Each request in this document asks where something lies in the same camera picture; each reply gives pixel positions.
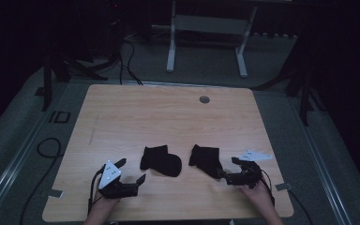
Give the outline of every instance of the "wooden table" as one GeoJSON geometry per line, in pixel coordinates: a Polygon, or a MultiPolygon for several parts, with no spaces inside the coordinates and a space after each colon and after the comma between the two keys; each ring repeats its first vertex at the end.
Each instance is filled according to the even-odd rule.
{"type": "MultiPolygon", "coordinates": [[[[45,221],[82,221],[93,175],[108,159],[127,159],[121,168],[123,183],[134,183],[146,173],[139,196],[122,199],[111,215],[115,221],[255,218],[250,202],[224,179],[215,180],[188,166],[194,144],[219,148],[227,172],[239,173],[231,157],[248,149],[271,154],[258,161],[273,183],[283,183],[252,92],[241,88],[192,86],[91,85],[52,189],[45,221]],[[201,103],[200,97],[210,98],[201,103]],[[168,144],[169,153],[182,159],[178,177],[153,170],[143,172],[145,146],[168,144]]],[[[287,191],[276,191],[276,208],[290,217],[293,207],[287,191]]]]}

